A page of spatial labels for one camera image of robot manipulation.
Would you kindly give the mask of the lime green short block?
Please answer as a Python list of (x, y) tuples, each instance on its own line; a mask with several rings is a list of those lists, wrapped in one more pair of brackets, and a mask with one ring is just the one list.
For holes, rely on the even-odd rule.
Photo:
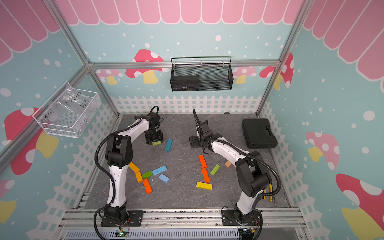
[(153, 145), (153, 146), (157, 146), (157, 145), (160, 145), (161, 143), (162, 143), (161, 141), (152, 142), (152, 145)]

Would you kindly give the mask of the teal long block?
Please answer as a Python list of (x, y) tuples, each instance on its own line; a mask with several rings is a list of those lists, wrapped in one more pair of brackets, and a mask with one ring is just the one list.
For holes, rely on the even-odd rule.
[(171, 150), (172, 143), (173, 143), (173, 140), (172, 139), (168, 139), (167, 144), (166, 144), (166, 148), (165, 148), (166, 152), (169, 152)]

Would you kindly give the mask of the yellow-orange long block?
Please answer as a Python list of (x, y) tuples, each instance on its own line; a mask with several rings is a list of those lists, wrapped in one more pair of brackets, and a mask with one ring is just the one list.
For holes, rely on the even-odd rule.
[(135, 174), (140, 172), (140, 169), (139, 169), (133, 162), (131, 162), (131, 163), (129, 164), (129, 168), (130, 168), (131, 170), (133, 170)]

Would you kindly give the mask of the yellow-orange short block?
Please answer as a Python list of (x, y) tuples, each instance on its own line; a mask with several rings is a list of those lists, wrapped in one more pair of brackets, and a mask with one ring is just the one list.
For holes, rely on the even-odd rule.
[(143, 181), (141, 172), (136, 173), (136, 179), (138, 183), (141, 183)]

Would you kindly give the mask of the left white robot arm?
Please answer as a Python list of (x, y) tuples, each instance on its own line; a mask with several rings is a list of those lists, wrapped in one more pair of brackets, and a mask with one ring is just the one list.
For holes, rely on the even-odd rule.
[[(126, 210), (126, 175), (129, 164), (133, 160), (134, 140), (145, 134), (147, 145), (156, 145), (163, 142), (163, 133), (159, 130), (161, 117), (159, 107), (154, 106), (147, 115), (135, 117), (135, 122), (125, 129), (115, 131), (102, 140), (95, 153), (97, 168), (103, 171), (110, 179), (110, 193), (105, 207), (101, 210), (105, 223), (121, 226), (128, 222), (129, 213)], [(99, 163), (99, 152), (106, 144), (105, 159), (109, 166), (107, 171)]]

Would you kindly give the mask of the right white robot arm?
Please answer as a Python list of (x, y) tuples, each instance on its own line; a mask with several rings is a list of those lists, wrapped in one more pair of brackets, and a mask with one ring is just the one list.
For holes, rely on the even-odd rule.
[(225, 221), (234, 219), (234, 225), (261, 225), (262, 214), (256, 205), (264, 197), (272, 197), (282, 189), (278, 173), (264, 162), (259, 152), (248, 152), (214, 134), (208, 121), (201, 121), (193, 109), (196, 136), (190, 137), (191, 148), (202, 147), (205, 154), (218, 154), (235, 165), (241, 195), (233, 210), (223, 210)]

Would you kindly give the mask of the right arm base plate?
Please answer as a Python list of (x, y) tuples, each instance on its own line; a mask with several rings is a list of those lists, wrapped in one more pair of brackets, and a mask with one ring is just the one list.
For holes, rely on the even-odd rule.
[(223, 226), (259, 226), (262, 215), (258, 211), (252, 211), (243, 215), (238, 210), (221, 210)]

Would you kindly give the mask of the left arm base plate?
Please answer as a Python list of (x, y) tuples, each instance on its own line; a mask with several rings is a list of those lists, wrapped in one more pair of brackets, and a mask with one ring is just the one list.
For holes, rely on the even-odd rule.
[(102, 227), (140, 227), (143, 211), (122, 210), (116, 213), (105, 213), (101, 222)]

